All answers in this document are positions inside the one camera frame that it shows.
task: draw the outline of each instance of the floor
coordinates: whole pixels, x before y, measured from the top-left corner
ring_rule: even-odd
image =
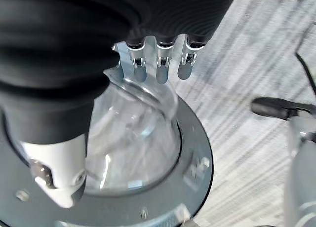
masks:
[[[178,39],[170,81],[202,121],[214,155],[212,190],[195,218],[201,227],[284,226],[287,124],[253,114],[249,104],[257,96],[315,103],[293,56],[315,2],[235,0],[186,81],[176,75]],[[315,42],[301,50],[311,68]]]

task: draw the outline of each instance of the black handle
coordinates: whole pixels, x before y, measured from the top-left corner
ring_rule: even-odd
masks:
[[[251,110],[258,115],[287,120],[293,103],[280,98],[260,97],[251,102]]]

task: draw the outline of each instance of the robotic hand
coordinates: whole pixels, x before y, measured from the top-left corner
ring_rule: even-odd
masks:
[[[83,195],[93,101],[109,85],[103,70],[123,77],[115,43],[126,41],[142,82],[144,38],[155,36],[165,83],[176,37],[186,34],[178,76],[187,79],[232,1],[0,0],[0,103],[53,201],[69,208]]]

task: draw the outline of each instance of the circular metal plate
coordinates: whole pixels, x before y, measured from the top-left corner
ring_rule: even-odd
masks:
[[[213,158],[208,137],[185,102],[179,98],[177,122],[182,135],[179,161],[158,185],[135,195],[95,197],[84,195],[71,209],[59,208],[33,180],[28,167],[19,159],[0,130],[0,220],[11,227],[55,227],[59,221],[94,227],[130,226],[150,222],[185,206],[194,216],[204,204],[213,178]],[[206,158],[209,167],[203,175],[191,171],[197,160]],[[26,190],[29,200],[15,197]]]

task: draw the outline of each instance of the black cable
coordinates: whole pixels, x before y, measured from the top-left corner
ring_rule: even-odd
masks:
[[[306,64],[306,62],[303,60],[303,58],[301,57],[301,55],[298,53],[300,47],[301,47],[302,44],[303,44],[303,41],[304,41],[304,39],[305,39],[307,33],[310,31],[310,29],[311,29],[313,26],[316,26],[316,22],[312,22],[312,23],[308,26],[308,28],[304,31],[304,33],[303,33],[303,35],[302,35],[302,37],[301,37],[301,40],[300,40],[300,42],[299,42],[299,44],[297,45],[297,48],[296,48],[296,50],[295,50],[295,57],[298,59],[298,61],[299,61],[299,62],[301,63],[301,65],[303,66],[304,71],[305,71],[305,74],[306,74],[306,76],[307,76],[307,78],[308,78],[308,81],[309,81],[309,83],[310,83],[310,85],[311,85],[311,87],[312,87],[312,89],[313,89],[313,92],[314,92],[314,94],[315,94],[315,96],[316,96],[316,85],[315,85],[315,83],[314,83],[312,74],[311,74],[311,72],[310,72],[310,70],[309,70],[309,68],[308,68],[308,66],[307,66],[307,64]]]
[[[316,85],[314,83],[314,80],[313,80],[313,77],[311,75],[311,72],[307,66],[307,64],[305,63],[305,61],[303,60],[303,58],[301,57],[301,55],[299,55],[298,53],[295,53],[295,56],[296,58],[298,59],[298,61],[302,64],[303,68],[304,68],[304,71],[305,71],[305,74],[308,78],[308,81],[310,82],[310,85],[314,91],[314,94],[316,96]]]

